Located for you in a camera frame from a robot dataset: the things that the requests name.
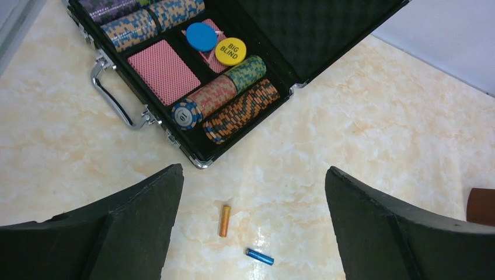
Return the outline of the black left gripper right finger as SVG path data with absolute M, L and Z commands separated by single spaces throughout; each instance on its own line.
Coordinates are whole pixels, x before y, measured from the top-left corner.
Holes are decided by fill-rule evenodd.
M 493 279 L 494 228 L 419 208 L 330 167 L 325 193 L 347 279 Z

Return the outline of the orange AAA battery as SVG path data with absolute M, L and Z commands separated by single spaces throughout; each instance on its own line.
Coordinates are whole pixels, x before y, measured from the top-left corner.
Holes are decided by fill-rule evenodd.
M 229 219 L 231 214 L 231 207 L 224 205 L 221 211 L 221 217 L 219 222 L 219 237 L 225 238 L 228 234 Z

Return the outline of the blue AAA battery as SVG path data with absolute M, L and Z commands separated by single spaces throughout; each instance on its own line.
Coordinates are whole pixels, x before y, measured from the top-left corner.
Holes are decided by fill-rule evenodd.
M 269 257 L 251 248 L 247 248 L 245 250 L 245 255 L 270 266 L 274 264 L 274 258 Z

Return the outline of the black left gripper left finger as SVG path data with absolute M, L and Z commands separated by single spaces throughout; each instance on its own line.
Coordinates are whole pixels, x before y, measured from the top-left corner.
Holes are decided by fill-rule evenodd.
M 1 227 L 2 279 L 159 279 L 184 177 L 173 164 L 44 222 Z

